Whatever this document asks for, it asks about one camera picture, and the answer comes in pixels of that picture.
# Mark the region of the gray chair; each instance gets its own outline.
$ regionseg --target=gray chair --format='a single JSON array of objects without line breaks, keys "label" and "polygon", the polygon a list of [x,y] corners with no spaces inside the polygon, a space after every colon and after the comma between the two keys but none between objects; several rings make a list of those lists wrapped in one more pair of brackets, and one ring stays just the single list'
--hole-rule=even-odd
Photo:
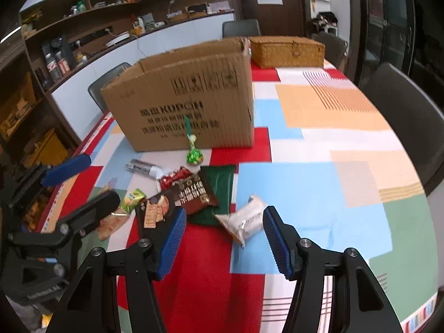
[{"label": "gray chair", "polygon": [[387,62],[362,91],[398,136],[429,195],[444,178],[444,114],[417,84]]},{"label": "gray chair", "polygon": [[326,60],[338,69],[344,58],[344,54],[347,51],[347,41],[323,31],[318,35],[314,35],[312,38],[326,46]]},{"label": "gray chair", "polygon": [[259,22],[255,19],[240,21],[225,21],[222,24],[222,36],[261,36]]},{"label": "gray chair", "polygon": [[100,89],[130,66],[131,65],[127,62],[122,62],[120,65],[117,65],[108,72],[104,73],[88,87],[89,94],[101,111],[105,112],[108,110],[108,108],[104,98],[102,97]]}]

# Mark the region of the bolt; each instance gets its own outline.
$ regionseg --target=bolt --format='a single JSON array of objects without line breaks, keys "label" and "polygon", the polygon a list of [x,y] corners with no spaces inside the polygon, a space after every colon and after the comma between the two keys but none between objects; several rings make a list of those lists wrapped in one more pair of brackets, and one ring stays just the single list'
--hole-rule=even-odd
[{"label": "bolt", "polygon": [[93,250],[91,251],[91,254],[94,255],[95,257],[98,257],[100,254],[102,254],[105,251],[104,248],[97,246],[96,248],[93,248]]},{"label": "bolt", "polygon": [[141,240],[139,240],[138,244],[141,247],[146,247],[151,244],[151,241],[148,238],[142,238]]},{"label": "bolt", "polygon": [[299,244],[302,245],[304,248],[308,248],[311,246],[311,240],[307,238],[303,238],[299,240]]},{"label": "bolt", "polygon": [[61,265],[60,263],[54,264],[54,273],[59,277],[65,276],[65,267]]},{"label": "bolt", "polygon": [[62,233],[63,235],[67,235],[68,232],[69,232],[69,226],[68,226],[68,224],[63,223],[63,224],[60,226],[60,233]]},{"label": "bolt", "polygon": [[348,254],[350,257],[357,257],[357,255],[358,255],[358,251],[357,251],[356,249],[354,249],[354,248],[348,248],[348,249],[347,249],[347,254]]}]

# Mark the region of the wooden door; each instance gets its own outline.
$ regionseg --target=wooden door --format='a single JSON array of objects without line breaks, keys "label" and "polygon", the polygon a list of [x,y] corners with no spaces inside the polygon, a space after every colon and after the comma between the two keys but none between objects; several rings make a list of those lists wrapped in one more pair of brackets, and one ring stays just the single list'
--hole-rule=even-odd
[{"label": "wooden door", "polygon": [[257,19],[262,35],[305,36],[304,0],[282,0],[283,5],[259,5],[239,0],[244,19]]}]

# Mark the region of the green lollipop wrapper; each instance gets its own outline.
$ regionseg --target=green lollipop wrapper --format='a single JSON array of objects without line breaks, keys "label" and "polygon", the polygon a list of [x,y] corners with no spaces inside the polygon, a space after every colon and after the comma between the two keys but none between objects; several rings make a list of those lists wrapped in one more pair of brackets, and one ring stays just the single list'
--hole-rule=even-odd
[{"label": "green lollipop wrapper", "polygon": [[199,165],[203,161],[202,152],[196,148],[196,135],[191,133],[190,121],[187,116],[185,116],[185,126],[186,126],[186,135],[188,136],[188,141],[190,143],[190,151],[186,155],[186,162],[190,165]]}]

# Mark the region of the colorful tablecloth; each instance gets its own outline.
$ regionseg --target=colorful tablecloth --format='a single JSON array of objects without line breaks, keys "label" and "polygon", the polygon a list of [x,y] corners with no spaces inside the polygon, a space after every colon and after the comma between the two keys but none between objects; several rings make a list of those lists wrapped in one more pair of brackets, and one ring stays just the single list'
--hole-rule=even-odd
[{"label": "colorful tablecloth", "polygon": [[[387,293],[404,332],[416,331],[437,297],[437,247],[420,180],[398,138],[367,98],[327,63],[321,68],[252,67],[252,149],[203,150],[203,164],[236,164],[232,210],[256,193],[283,221],[326,249],[356,247]],[[136,153],[109,113],[81,148],[92,165],[53,194],[42,230],[110,183],[157,193],[153,180],[125,170],[132,158],[178,168],[187,151]],[[95,246],[124,249],[138,240],[134,212],[106,241],[83,240],[79,261]],[[326,278],[319,332],[328,330],[332,280]],[[172,272],[155,284],[169,332],[276,333],[295,282],[278,273],[263,232],[245,249],[217,227],[188,224]],[[125,277],[118,277],[122,331],[130,333]]]}]

